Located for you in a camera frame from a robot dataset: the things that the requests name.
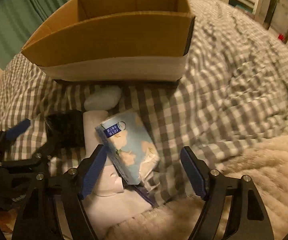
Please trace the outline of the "pale blue oval soap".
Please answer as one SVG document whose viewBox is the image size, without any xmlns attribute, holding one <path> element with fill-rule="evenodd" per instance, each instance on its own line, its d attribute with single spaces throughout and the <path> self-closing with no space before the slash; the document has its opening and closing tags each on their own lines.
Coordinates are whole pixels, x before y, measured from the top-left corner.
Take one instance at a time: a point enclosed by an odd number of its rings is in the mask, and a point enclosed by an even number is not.
<svg viewBox="0 0 288 240">
<path fill-rule="evenodd" d="M 90 94 L 84 102 L 86 111 L 108 111 L 120 101 L 122 90 L 118 86 L 102 87 Z"/>
</svg>

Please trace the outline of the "green curtain left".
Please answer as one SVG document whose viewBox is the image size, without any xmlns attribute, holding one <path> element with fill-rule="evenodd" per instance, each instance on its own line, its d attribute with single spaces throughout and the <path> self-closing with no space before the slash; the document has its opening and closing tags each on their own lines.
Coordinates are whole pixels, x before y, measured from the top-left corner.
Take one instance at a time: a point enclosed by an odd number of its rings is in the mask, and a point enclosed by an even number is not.
<svg viewBox="0 0 288 240">
<path fill-rule="evenodd" d="M 4 70 L 37 28 L 68 0 L 0 0 L 0 69 Z"/>
</svg>

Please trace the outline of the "blue tissue pack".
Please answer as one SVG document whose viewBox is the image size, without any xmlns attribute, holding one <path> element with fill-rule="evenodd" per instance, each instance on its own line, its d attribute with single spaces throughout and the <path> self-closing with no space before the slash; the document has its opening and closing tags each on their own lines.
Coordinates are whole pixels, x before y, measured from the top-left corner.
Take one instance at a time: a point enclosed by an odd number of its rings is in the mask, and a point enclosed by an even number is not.
<svg viewBox="0 0 288 240">
<path fill-rule="evenodd" d="M 144 183 L 158 165 L 160 156 L 138 113 L 126 111 L 113 115 L 95 130 L 126 183 Z"/>
</svg>

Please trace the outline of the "white purple tube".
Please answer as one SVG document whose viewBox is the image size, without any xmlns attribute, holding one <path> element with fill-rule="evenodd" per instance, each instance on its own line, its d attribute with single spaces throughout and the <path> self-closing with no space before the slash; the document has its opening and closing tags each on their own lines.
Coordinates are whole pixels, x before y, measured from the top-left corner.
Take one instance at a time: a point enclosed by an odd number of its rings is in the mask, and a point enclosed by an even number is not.
<svg viewBox="0 0 288 240">
<path fill-rule="evenodd" d="M 144 186 L 140 185 L 132 185 L 132 190 L 134 190 L 143 200 L 145 200 L 152 207 L 157 207 L 158 204 L 156 202 L 155 196 L 153 193 L 150 193 Z"/>
</svg>

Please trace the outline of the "grey checked duvet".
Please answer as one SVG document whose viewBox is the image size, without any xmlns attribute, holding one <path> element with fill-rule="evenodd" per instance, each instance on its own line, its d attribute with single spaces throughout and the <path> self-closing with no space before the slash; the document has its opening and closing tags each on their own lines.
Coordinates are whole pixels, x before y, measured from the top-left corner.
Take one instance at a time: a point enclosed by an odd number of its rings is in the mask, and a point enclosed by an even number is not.
<svg viewBox="0 0 288 240">
<path fill-rule="evenodd" d="M 180 150 L 190 146 L 213 167 L 248 146 L 279 136 L 288 110 L 288 47 L 218 0 L 188 0 L 196 16 L 185 71 L 176 89 L 126 86 L 112 114 L 132 109 L 155 143 L 160 163 L 149 189 L 162 204 L 185 191 Z M 27 159 L 46 141 L 44 118 L 84 111 L 92 85 L 60 85 L 21 54 L 0 79 L 0 131 L 30 119 L 6 154 Z"/>
</svg>

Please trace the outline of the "brown cardboard box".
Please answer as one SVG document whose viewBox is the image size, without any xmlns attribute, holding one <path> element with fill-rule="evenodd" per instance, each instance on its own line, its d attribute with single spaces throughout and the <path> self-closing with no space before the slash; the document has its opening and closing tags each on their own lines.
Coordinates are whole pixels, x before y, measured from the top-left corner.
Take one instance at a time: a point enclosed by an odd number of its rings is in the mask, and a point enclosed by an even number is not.
<svg viewBox="0 0 288 240">
<path fill-rule="evenodd" d="M 193 27 L 188 0 L 69 0 L 22 54 L 53 80 L 174 82 Z"/>
</svg>

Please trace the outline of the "grey sock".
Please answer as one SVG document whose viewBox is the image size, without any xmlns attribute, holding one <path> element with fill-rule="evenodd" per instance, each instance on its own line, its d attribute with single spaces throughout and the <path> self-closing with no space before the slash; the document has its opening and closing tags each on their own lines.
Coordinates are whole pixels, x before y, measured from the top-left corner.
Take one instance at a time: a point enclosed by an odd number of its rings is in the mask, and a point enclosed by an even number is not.
<svg viewBox="0 0 288 240">
<path fill-rule="evenodd" d="M 99 239 L 103 239 L 112 226 L 152 208 L 151 204 L 133 190 L 124 190 L 123 193 L 108 197 L 91 194 L 82 203 Z"/>
</svg>

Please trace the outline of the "white plastic bottle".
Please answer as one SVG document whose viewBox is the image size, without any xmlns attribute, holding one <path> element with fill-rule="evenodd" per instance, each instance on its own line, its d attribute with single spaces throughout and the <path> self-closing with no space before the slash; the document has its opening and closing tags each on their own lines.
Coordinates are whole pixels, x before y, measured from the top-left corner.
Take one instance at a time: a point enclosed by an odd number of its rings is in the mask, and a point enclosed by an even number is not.
<svg viewBox="0 0 288 240">
<path fill-rule="evenodd" d="M 108 112 L 103 110 L 83 113 L 85 156 L 90 162 L 83 178 L 83 197 L 92 192 L 100 197 L 108 197 L 124 191 L 122 178 L 108 157 L 109 149 L 101 144 L 96 132 L 96 127 L 107 117 Z"/>
</svg>

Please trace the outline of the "red fire extinguisher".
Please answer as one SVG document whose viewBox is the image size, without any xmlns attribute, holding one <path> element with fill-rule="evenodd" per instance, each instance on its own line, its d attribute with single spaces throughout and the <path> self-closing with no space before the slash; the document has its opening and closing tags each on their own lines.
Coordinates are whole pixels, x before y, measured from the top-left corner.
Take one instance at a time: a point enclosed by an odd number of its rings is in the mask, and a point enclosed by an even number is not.
<svg viewBox="0 0 288 240">
<path fill-rule="evenodd" d="M 278 39 L 281 40 L 281 41 L 284 41 L 285 40 L 285 36 L 283 34 L 279 34 L 278 35 Z"/>
</svg>

